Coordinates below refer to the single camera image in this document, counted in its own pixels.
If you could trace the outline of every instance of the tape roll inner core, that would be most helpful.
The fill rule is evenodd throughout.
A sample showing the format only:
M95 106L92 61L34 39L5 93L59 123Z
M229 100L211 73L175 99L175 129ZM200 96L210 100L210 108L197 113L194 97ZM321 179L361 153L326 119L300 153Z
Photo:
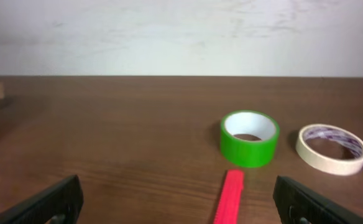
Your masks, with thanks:
M303 132L303 140L306 143L307 140L314 138L327 139L329 141L337 142L349 149L356 159L363 156L363 146L360 144L358 139L344 131L330 127L318 126L309 128Z
M226 118L224 127L231 135L251 134L262 141L271 139L277 131L270 118L248 111L230 115Z

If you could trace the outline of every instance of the roll of tape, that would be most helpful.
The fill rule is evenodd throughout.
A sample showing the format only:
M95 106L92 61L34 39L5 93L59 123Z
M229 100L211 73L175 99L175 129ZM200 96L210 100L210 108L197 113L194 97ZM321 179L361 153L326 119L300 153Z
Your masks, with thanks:
M277 122L256 111L235 111L221 121L220 149L232 163L243 167L260 167L271 161L280 129ZM260 141L247 141L235 137L250 134Z
M354 158L342 160L324 156L307 145L307 140L314 138L335 141L349 149ZM311 124L300 129L296 151L307 164L330 174L352 175L363 167L363 141L355 134L332 125Z

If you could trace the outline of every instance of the white wall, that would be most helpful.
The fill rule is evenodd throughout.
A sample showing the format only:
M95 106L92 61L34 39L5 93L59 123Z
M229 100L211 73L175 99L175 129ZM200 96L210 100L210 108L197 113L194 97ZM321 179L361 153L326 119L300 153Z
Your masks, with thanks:
M363 76L363 0L0 0L0 75Z

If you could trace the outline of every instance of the tape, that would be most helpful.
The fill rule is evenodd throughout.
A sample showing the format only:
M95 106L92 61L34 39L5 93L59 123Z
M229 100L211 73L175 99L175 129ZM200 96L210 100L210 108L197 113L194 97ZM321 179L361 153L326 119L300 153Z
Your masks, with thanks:
M220 149L225 158L243 167L260 167L273 158L280 129L277 122L266 114L242 110L226 115L221 121ZM260 141L235 137L251 134Z
M354 158L342 160L324 156L307 145L307 140L314 138L335 141L349 149ZM300 129L296 151L307 164L329 174L352 175L363 167L363 141L355 134L332 125L311 124Z

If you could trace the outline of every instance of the white cardboard core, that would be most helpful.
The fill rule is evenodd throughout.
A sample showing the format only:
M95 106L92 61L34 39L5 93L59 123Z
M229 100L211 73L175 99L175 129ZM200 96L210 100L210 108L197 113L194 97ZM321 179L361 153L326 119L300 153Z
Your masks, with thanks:
M251 134L261 140L270 139L276 132L271 119L254 112L239 112L230 115L224 122L224 127L231 135Z

